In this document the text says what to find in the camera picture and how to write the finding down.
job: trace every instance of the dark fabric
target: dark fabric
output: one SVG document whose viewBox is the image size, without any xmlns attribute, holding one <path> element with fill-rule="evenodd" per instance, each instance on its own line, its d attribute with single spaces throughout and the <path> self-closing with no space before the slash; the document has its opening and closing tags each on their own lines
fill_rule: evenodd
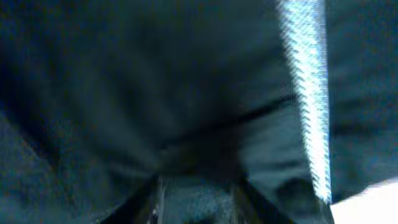
<svg viewBox="0 0 398 224">
<path fill-rule="evenodd" d="M 195 174 L 313 222 L 274 8 L 0 1 L 0 221 L 86 223 L 154 174 Z M 397 8 L 327 2 L 334 202 L 397 176 Z"/>
</svg>

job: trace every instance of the clothing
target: clothing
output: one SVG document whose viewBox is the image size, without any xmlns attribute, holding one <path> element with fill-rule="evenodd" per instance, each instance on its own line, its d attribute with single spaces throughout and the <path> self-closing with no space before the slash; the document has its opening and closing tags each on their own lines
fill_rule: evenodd
<svg viewBox="0 0 398 224">
<path fill-rule="evenodd" d="M 397 175 L 397 8 L 326 2 L 334 203 Z M 275 9 L 1 1 L 0 221 L 102 220 L 154 175 L 199 175 L 312 222 Z"/>
</svg>

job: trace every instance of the zipper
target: zipper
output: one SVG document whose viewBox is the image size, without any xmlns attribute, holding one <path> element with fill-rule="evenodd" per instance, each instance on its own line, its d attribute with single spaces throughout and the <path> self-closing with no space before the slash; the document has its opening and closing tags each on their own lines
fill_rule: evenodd
<svg viewBox="0 0 398 224">
<path fill-rule="evenodd" d="M 324 0 L 278 0 L 280 35 L 298 99 L 315 195 L 331 204 Z"/>
</svg>

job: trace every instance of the garment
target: garment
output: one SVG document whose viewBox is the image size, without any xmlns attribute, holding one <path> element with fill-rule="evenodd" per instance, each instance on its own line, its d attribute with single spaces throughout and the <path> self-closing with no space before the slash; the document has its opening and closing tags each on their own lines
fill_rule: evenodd
<svg viewBox="0 0 398 224">
<path fill-rule="evenodd" d="M 397 175 L 397 8 L 326 2 L 333 202 Z M 312 220 L 274 1 L 1 1 L 0 56 L 2 222 L 102 220 L 157 174 Z"/>
</svg>

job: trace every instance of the silver zipper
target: silver zipper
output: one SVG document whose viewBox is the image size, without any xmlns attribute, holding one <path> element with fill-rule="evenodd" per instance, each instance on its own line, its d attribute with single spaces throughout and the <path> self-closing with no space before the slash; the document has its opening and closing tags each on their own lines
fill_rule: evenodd
<svg viewBox="0 0 398 224">
<path fill-rule="evenodd" d="M 277 10 L 315 195 L 331 204 L 325 4 L 278 0 Z"/>
</svg>

